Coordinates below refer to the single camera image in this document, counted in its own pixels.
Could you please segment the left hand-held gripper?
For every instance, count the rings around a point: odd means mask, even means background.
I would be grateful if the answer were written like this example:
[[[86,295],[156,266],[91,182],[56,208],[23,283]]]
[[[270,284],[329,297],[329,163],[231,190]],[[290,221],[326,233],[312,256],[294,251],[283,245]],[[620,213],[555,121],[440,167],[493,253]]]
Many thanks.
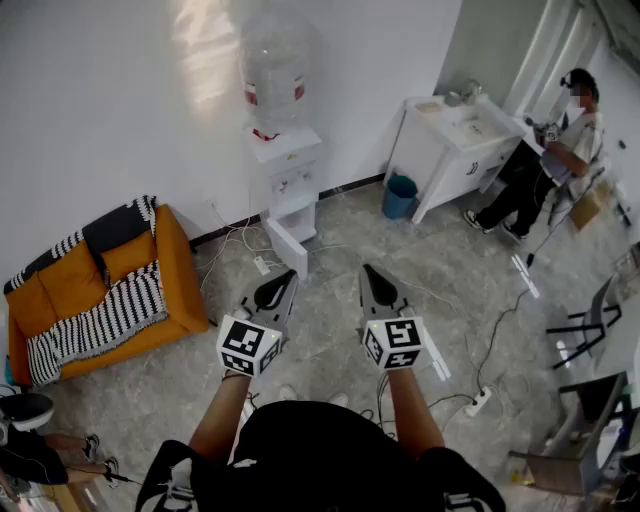
[[[240,305],[253,316],[225,315],[216,342],[219,362],[226,370],[259,376],[282,353],[286,322],[298,286],[292,269],[260,276],[245,288]]]

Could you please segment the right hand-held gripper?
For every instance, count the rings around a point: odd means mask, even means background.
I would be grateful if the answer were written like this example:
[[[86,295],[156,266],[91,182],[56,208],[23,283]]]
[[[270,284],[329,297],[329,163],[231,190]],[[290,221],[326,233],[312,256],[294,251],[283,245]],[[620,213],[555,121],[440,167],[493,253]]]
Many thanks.
[[[411,368],[425,352],[424,322],[409,306],[404,284],[373,264],[359,271],[363,320],[359,344],[379,371]]]

